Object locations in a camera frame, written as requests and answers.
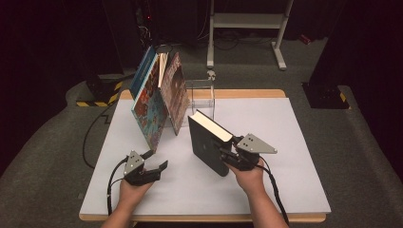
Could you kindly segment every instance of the white metal stand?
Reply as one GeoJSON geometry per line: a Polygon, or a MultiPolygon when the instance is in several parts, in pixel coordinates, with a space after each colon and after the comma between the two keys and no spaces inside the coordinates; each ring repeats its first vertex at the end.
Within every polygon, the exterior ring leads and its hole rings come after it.
{"type": "Polygon", "coordinates": [[[211,0],[210,9],[210,32],[208,37],[207,67],[214,67],[214,28],[242,28],[242,29],[278,29],[278,38],[272,42],[272,48],[275,52],[278,67],[285,70],[284,59],[282,58],[279,46],[284,35],[290,16],[291,7],[294,0],[288,0],[284,13],[280,14],[261,14],[261,13],[215,13],[214,0],[211,0]]]}

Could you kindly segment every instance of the black book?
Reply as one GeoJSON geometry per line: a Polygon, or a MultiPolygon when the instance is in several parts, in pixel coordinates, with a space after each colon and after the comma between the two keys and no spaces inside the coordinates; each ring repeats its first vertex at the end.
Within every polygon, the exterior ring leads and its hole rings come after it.
{"type": "Polygon", "coordinates": [[[220,149],[231,150],[233,135],[199,110],[188,116],[193,153],[220,176],[229,168],[221,161],[220,149]]]}

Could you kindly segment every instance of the black wire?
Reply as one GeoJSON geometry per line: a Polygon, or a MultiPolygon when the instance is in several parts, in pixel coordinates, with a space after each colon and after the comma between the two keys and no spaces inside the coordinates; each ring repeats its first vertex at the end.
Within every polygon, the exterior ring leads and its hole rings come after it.
{"type": "Polygon", "coordinates": [[[266,162],[266,160],[264,158],[262,158],[262,157],[260,157],[260,158],[264,161],[264,163],[266,163],[267,168],[265,168],[265,167],[263,167],[261,165],[258,165],[258,164],[256,164],[255,166],[258,167],[258,168],[263,169],[269,175],[270,181],[272,182],[272,185],[273,185],[273,190],[274,190],[274,193],[275,193],[275,198],[276,198],[276,202],[278,204],[278,207],[279,207],[279,209],[280,209],[280,211],[282,213],[282,216],[284,217],[285,222],[287,223],[287,225],[290,225],[287,213],[285,212],[284,206],[282,205],[281,199],[279,198],[278,187],[277,187],[277,184],[276,184],[275,177],[273,176],[272,172],[270,171],[269,164],[266,162]]]}
{"type": "Polygon", "coordinates": [[[90,164],[87,160],[86,160],[86,138],[88,137],[89,131],[91,130],[92,126],[95,125],[95,123],[98,121],[98,119],[100,119],[101,117],[106,117],[105,120],[105,124],[110,124],[110,122],[108,121],[108,115],[104,115],[113,105],[115,105],[116,102],[113,102],[112,104],[110,104],[103,112],[101,112],[101,114],[98,115],[97,118],[95,118],[95,120],[92,122],[92,124],[89,126],[88,130],[86,131],[86,135],[84,136],[84,141],[83,141],[83,149],[82,149],[82,155],[83,155],[83,160],[86,163],[86,165],[92,169],[95,168],[94,165],[90,164]]]}
{"type": "Polygon", "coordinates": [[[127,160],[128,160],[128,156],[126,156],[123,160],[121,160],[116,165],[116,167],[112,171],[112,174],[110,175],[110,179],[109,179],[109,182],[107,184],[107,189],[106,189],[106,203],[107,203],[107,214],[108,215],[112,214],[112,198],[110,197],[110,194],[112,192],[112,184],[116,182],[116,181],[114,181],[112,183],[113,176],[115,176],[116,170],[119,168],[119,166],[121,166],[121,164],[127,162],[127,160]]]}

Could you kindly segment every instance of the person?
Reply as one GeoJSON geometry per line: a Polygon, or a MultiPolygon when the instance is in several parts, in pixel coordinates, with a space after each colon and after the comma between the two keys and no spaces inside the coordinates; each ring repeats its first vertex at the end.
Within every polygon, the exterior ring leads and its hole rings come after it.
{"type": "MultiPolygon", "coordinates": [[[[288,227],[264,189],[263,170],[255,167],[250,171],[239,171],[230,164],[226,165],[234,172],[238,184],[248,198],[254,227],[288,227]]],[[[262,159],[259,160],[259,165],[264,165],[262,159]]],[[[102,227],[127,228],[134,209],[152,184],[151,182],[143,186],[132,186],[126,180],[122,180],[116,209],[107,218],[102,227]]]]}

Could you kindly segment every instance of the book cover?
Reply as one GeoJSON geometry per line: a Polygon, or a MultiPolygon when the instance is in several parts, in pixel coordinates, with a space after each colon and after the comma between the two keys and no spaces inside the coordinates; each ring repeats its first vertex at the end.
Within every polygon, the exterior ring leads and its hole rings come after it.
{"type": "Polygon", "coordinates": [[[181,130],[184,114],[189,106],[182,63],[178,52],[172,58],[164,74],[160,76],[163,76],[161,78],[160,91],[175,134],[178,135],[181,130]]]}
{"type": "Polygon", "coordinates": [[[233,135],[199,110],[187,118],[193,153],[220,176],[226,176],[229,168],[221,161],[220,148],[231,150],[233,135]]]}
{"type": "Polygon", "coordinates": [[[148,70],[151,67],[151,64],[155,58],[156,51],[154,47],[150,46],[147,51],[145,52],[145,55],[140,62],[140,65],[138,69],[136,70],[136,73],[134,74],[133,80],[131,81],[129,91],[131,93],[131,96],[133,99],[136,99],[140,88],[142,87],[144,83],[145,76],[147,76],[148,70]]]}
{"type": "Polygon", "coordinates": [[[156,152],[168,112],[158,89],[160,58],[155,54],[134,100],[132,113],[150,149],[156,152]]]}

